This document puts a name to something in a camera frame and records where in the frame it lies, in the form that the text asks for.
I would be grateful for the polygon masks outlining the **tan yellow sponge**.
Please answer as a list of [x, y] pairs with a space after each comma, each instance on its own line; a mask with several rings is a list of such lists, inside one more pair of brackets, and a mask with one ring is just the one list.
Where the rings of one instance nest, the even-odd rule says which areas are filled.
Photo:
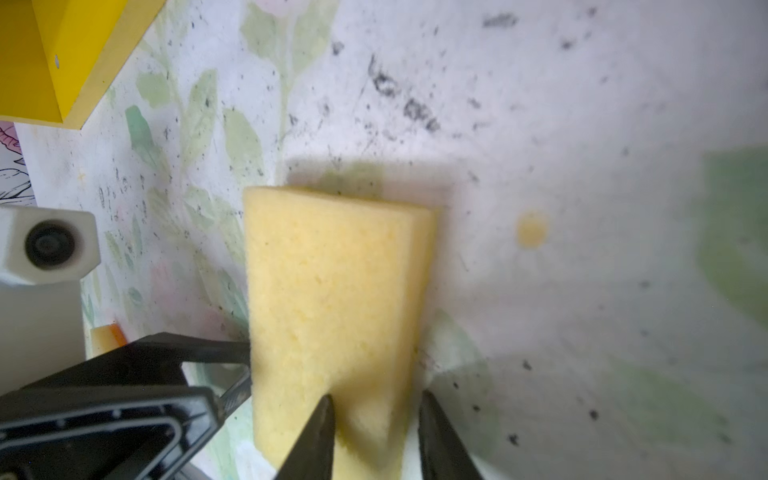
[[128, 343], [122, 329], [116, 323], [94, 327], [90, 330], [90, 357], [97, 357], [125, 346]]
[[435, 212], [289, 187], [243, 206], [255, 446], [280, 467], [330, 395], [334, 477], [399, 478]]

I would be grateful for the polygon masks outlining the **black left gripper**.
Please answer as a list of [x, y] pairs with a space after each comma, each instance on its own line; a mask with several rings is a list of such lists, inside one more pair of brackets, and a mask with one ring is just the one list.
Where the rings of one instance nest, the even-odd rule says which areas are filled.
[[[245, 371], [220, 400], [184, 363]], [[2, 478], [173, 479], [251, 397], [250, 344], [158, 333], [26, 387], [1, 398]]]

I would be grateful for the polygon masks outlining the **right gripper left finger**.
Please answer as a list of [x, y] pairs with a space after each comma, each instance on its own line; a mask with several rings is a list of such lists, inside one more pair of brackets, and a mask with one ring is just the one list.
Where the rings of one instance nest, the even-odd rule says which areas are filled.
[[321, 397], [275, 480], [331, 480], [336, 415], [330, 394]]

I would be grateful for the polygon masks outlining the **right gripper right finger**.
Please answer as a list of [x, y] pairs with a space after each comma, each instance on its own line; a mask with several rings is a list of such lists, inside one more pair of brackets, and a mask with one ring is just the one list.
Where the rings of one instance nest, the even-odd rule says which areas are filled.
[[424, 480], [482, 480], [478, 468], [436, 396], [422, 392], [418, 442]]

